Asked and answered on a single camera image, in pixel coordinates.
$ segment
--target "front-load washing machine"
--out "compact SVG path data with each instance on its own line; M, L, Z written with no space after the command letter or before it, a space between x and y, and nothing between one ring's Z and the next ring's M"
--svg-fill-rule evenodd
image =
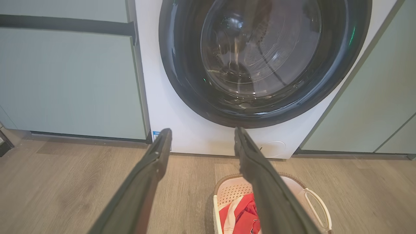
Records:
M289 158L395 3L136 0L153 138L168 127L172 152L234 155L242 126Z

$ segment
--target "white laundry basket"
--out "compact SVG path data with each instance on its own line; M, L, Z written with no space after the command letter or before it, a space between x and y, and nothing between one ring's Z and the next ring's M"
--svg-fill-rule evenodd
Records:
M318 229L322 233L332 233L332 222L329 215L328 209L325 206L322 199L314 193L312 190L308 189L303 183L301 183L296 178L280 173L280 177L289 187L290 191L295 195L299 203L303 206L306 212L309 214L313 222L316 224ZM230 175L222 178L217 185L215 186L214 191L214 225L215 225L215 234L223 234L221 229L220 213L219 211L224 208L226 205L230 204L237 198L250 194L253 192L251 184L243 178L240 174ZM319 204L321 205L326 223L323 223L319 218L317 212L315 211L311 201L310 196L314 197Z

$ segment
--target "clothes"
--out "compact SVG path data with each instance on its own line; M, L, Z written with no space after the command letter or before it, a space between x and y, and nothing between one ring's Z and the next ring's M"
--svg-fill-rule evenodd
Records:
M239 197L220 210L223 234L261 234L254 194Z

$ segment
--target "cabinet panel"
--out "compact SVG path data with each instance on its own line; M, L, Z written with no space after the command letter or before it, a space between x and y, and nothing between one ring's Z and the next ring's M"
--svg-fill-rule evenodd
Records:
M146 138L130 37L0 28L0 41L5 127Z
M404 2L302 149L374 152L416 112L415 10Z
M125 0L2 0L0 14L127 22Z
M416 117L413 116L376 153L416 154Z

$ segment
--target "laminate floor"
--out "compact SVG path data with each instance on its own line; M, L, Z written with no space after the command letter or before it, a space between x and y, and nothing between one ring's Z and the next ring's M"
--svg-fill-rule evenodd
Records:
M87 233L146 148L26 138L0 158L0 233ZM291 158L272 164L319 194L335 233L415 233L416 161ZM238 169L232 157L171 155L148 233L213 233L214 186Z

